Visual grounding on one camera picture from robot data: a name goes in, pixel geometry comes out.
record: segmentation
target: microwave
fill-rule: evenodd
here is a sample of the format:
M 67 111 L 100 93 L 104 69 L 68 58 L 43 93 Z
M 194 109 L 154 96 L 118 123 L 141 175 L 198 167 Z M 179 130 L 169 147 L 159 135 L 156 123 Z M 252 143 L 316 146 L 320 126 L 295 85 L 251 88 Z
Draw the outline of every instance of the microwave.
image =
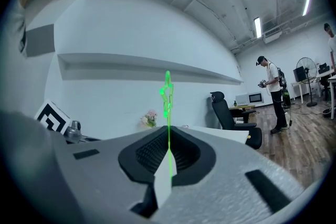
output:
M 262 92 L 247 93 L 247 94 L 236 96 L 237 106 L 249 105 L 249 104 L 254 104 L 254 103 L 263 103 L 263 102 L 264 102 L 264 99 L 263 99 Z

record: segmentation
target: air conditioner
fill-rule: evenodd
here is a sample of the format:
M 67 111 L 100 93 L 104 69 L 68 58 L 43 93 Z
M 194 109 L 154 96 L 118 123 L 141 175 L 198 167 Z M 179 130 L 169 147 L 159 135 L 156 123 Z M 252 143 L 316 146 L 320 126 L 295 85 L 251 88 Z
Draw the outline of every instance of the air conditioner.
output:
M 273 28 L 270 31 L 267 31 L 266 33 L 264 33 L 264 36 L 263 36 L 264 42 L 266 44 L 270 43 L 278 39 L 281 36 L 281 34 L 282 34 L 282 30 L 280 27 Z

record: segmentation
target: fan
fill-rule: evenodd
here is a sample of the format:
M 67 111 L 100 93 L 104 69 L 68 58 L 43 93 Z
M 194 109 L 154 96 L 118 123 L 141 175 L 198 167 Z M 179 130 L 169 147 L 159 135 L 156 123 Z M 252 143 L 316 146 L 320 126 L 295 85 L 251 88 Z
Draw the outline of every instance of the fan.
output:
M 310 83 L 313 82 L 316 78 L 317 75 L 317 68 L 314 63 L 314 61 L 308 57 L 303 57 L 301 58 L 297 65 L 296 68 L 303 68 L 305 74 L 306 74 L 306 79 L 302 80 L 301 82 L 308 84 L 309 85 L 309 91 L 310 91 L 310 102 L 307 103 L 307 106 L 314 106 L 317 105 L 316 102 L 313 102 L 312 96 L 311 96 L 311 88 L 310 88 Z

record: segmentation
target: ceiling light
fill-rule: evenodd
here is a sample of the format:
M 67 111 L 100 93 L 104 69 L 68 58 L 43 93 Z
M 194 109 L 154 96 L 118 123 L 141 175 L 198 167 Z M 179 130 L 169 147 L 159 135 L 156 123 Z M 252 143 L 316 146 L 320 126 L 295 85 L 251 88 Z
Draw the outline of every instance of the ceiling light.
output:
M 261 37 L 261 23 L 260 18 L 254 19 L 254 23 L 256 25 L 256 31 L 257 31 L 257 38 Z
M 303 11 L 303 14 L 302 14 L 303 16 L 307 14 L 309 3 L 310 3 L 310 0 L 306 0 L 306 5 L 304 7 L 304 11 Z

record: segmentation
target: white t-shirt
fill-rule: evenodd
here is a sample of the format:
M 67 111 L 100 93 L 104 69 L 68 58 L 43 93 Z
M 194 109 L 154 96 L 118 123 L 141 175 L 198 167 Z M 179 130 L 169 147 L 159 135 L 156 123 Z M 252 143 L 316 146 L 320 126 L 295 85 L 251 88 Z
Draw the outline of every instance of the white t-shirt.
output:
M 334 61 L 336 61 L 336 36 L 329 38 L 329 47 L 334 55 Z
M 25 10 L 19 0 L 13 0 L 0 27 L 0 110 L 20 111 L 18 108 L 27 98 L 20 83 L 21 74 L 27 69 L 26 47 Z
M 271 63 L 271 62 L 268 63 L 267 76 L 268 76 L 268 80 L 272 80 L 274 78 L 279 77 L 278 68 L 275 66 L 274 63 Z M 269 84 L 268 86 L 269 86 L 270 92 L 277 92 L 281 90 L 279 81 L 277 81 L 276 83 Z

